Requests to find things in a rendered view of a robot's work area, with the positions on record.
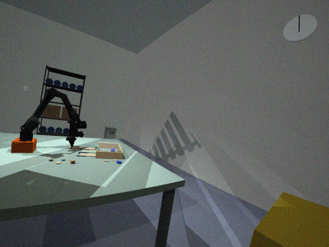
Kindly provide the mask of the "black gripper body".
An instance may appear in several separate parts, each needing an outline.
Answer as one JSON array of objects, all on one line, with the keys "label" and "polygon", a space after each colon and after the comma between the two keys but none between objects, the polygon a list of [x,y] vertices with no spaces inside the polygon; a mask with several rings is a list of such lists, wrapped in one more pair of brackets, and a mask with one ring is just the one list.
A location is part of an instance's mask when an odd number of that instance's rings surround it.
[{"label": "black gripper body", "polygon": [[75,133],[76,133],[77,129],[69,129],[69,135],[66,138],[67,141],[75,141]]}]

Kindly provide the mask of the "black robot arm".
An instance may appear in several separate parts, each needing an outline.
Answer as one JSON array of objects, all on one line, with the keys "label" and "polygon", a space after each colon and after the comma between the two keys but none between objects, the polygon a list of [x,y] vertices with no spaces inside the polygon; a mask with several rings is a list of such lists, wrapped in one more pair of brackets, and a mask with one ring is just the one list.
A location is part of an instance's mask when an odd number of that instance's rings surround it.
[{"label": "black robot arm", "polygon": [[[77,129],[77,128],[86,129],[87,128],[86,121],[80,120],[78,113],[72,108],[72,105],[70,104],[70,101],[68,100],[67,95],[57,91],[54,88],[48,88],[48,89],[46,89],[43,100],[41,101],[41,103],[39,104],[38,108],[35,110],[33,115],[30,118],[28,118],[28,120],[25,122],[24,125],[22,125],[20,127],[21,131],[20,131],[19,142],[32,141],[32,139],[33,139],[32,132],[34,129],[36,129],[36,127],[38,128],[38,125],[40,124],[40,121],[39,121],[40,116],[44,112],[44,110],[47,107],[47,105],[49,104],[49,102],[55,97],[60,97],[62,99],[65,107],[67,108],[69,118],[71,120],[74,120],[74,121],[69,120],[67,122],[70,124],[70,126],[69,126],[70,129]],[[75,121],[77,121],[77,122],[75,122]]]}]

